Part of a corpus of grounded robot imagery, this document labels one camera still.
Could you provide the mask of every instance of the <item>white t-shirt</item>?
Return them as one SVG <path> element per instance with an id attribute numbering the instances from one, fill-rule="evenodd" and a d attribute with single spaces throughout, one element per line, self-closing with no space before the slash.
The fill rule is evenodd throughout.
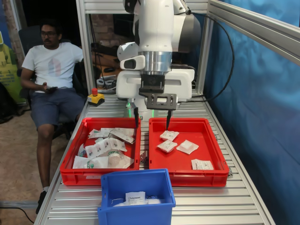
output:
<path id="1" fill-rule="evenodd" d="M 47 82 L 47 87 L 72 88 L 75 63 L 83 60 L 83 51 L 68 42 L 49 50 L 43 45 L 31 48 L 22 67 L 36 72 L 36 84 Z"/>

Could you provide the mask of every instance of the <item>poster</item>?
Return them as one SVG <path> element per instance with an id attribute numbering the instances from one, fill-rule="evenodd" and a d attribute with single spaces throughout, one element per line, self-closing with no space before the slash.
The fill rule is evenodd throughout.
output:
<path id="1" fill-rule="evenodd" d="M 25 102 L 25 99 L 19 97 L 22 88 L 20 78 L 17 76 L 17 70 L 15 54 L 8 35 L 2 0 L 0 0 L 0 82 L 17 103 L 22 103 Z"/>

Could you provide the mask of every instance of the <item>blue curtain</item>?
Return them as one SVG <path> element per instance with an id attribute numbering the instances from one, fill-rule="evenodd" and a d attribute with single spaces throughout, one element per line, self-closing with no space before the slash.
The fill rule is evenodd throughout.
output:
<path id="1" fill-rule="evenodd" d="M 225 2 L 299 26 L 299 0 Z M 300 224 L 300 67 L 223 24 L 235 50 L 227 89 L 210 103 L 278 225 Z M 205 81 L 208 97 L 231 66 L 226 34 L 214 25 Z"/>

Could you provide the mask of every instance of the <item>mobile phone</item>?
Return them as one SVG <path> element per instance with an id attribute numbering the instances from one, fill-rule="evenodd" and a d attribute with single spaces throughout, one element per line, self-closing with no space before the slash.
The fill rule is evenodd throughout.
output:
<path id="1" fill-rule="evenodd" d="M 57 89 L 57 87 L 51 87 L 51 88 L 47 88 L 46 90 L 47 91 L 53 91 L 53 90 L 56 90 Z"/>

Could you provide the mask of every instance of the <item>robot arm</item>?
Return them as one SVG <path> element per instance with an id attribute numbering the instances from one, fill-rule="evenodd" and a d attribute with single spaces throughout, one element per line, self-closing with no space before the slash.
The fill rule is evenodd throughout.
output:
<path id="1" fill-rule="evenodd" d="M 189 9 L 184 0 L 123 2 L 126 11 L 135 14 L 135 42 L 118 49 L 120 67 L 127 71 L 118 76 L 117 95 L 143 96 L 147 109 L 175 110 L 178 99 L 191 98 L 194 71 L 171 70 L 172 52 L 187 53 L 199 43 L 200 23 L 193 15 L 185 14 Z M 133 80 L 134 86 L 139 87 L 139 96 L 136 88 L 130 96 L 126 93 L 125 86 L 129 87 Z"/>

